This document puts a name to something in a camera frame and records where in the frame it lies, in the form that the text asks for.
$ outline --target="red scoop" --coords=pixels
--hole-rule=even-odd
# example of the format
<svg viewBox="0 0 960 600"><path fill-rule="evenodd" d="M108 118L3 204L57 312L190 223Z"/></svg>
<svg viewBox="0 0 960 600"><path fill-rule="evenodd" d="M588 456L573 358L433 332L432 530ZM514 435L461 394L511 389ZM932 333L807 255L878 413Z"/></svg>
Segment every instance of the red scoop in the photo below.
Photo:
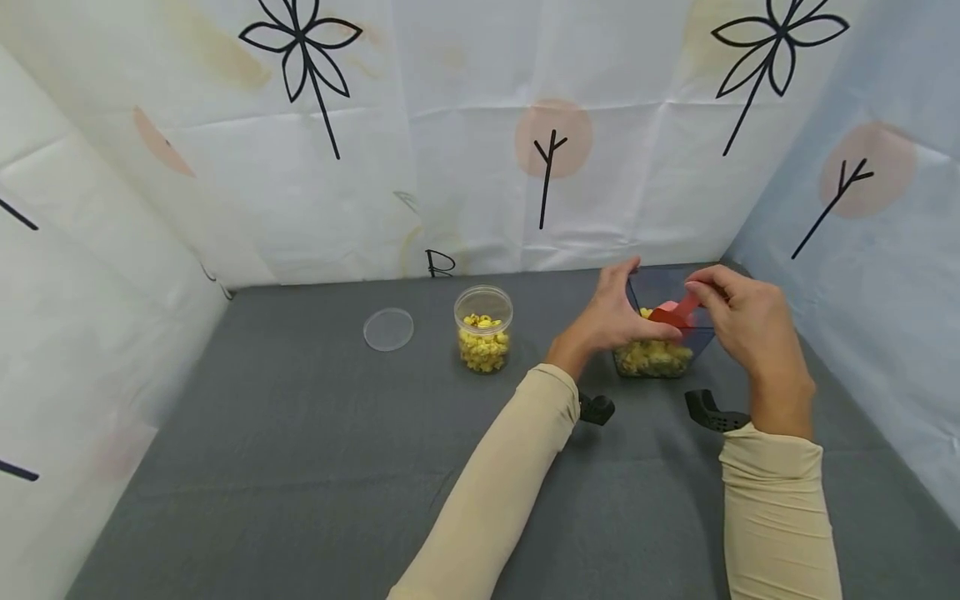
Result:
<svg viewBox="0 0 960 600"><path fill-rule="evenodd" d="M683 300L680 300L679 304L669 301L655 308L654 312L650 315L650 321L666 323L678 329L689 328L692 326L690 314L693 312L693 309L699 305L700 301L697 300L696 296L687 294Z"/></svg>

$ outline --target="right hand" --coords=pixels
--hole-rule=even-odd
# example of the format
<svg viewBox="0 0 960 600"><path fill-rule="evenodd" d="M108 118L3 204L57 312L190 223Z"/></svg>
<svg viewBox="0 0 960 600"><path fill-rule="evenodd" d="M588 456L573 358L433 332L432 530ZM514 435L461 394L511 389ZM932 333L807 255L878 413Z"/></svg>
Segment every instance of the right hand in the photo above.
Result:
<svg viewBox="0 0 960 600"><path fill-rule="evenodd" d="M756 428L809 439L815 386L780 288L714 265L691 275L686 289L710 313L720 344L750 376Z"/></svg>

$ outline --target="yellow snack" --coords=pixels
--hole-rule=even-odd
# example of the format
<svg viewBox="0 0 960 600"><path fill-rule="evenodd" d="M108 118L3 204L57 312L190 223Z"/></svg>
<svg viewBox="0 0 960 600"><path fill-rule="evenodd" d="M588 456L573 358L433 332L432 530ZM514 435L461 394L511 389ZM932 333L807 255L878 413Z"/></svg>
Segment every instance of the yellow snack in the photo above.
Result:
<svg viewBox="0 0 960 600"><path fill-rule="evenodd" d="M653 310L640 308L640 316L649 319ZM660 340L633 342L613 351L620 374L628 377L680 377L690 366L693 350Z"/></svg>
<svg viewBox="0 0 960 600"><path fill-rule="evenodd" d="M489 315L469 315L464 324L478 329L497 329L502 320L492 319ZM510 336L506 331L490 334L478 334L461 328L457 333L460 358L468 369L476 372L494 372L503 368L505 357L510 349Z"/></svg>

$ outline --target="jar lid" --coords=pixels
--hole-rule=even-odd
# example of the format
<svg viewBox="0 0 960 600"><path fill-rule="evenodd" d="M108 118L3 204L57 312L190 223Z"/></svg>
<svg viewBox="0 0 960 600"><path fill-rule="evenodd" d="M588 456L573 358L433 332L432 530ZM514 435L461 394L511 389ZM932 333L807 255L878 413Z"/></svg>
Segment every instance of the jar lid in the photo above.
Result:
<svg viewBox="0 0 960 600"><path fill-rule="evenodd" d="M414 337L414 320L402 308L384 308L373 313L363 325L367 346L380 352L403 348Z"/></svg>

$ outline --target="fabric wall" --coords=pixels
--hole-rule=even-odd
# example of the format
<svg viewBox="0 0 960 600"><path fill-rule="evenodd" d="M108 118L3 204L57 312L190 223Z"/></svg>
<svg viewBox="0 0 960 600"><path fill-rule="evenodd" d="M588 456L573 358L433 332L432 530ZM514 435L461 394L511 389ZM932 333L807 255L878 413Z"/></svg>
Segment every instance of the fabric wall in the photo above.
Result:
<svg viewBox="0 0 960 600"><path fill-rule="evenodd" d="M784 286L798 327L960 524L958 21L951 0L872 4L732 255Z"/></svg>
<svg viewBox="0 0 960 600"><path fill-rule="evenodd" d="M0 596L54 599L227 300L2 47L0 89Z"/></svg>
<svg viewBox="0 0 960 600"><path fill-rule="evenodd" d="M866 2L0 5L103 156L249 285L427 276L427 249L453 273L717 258Z"/></svg>

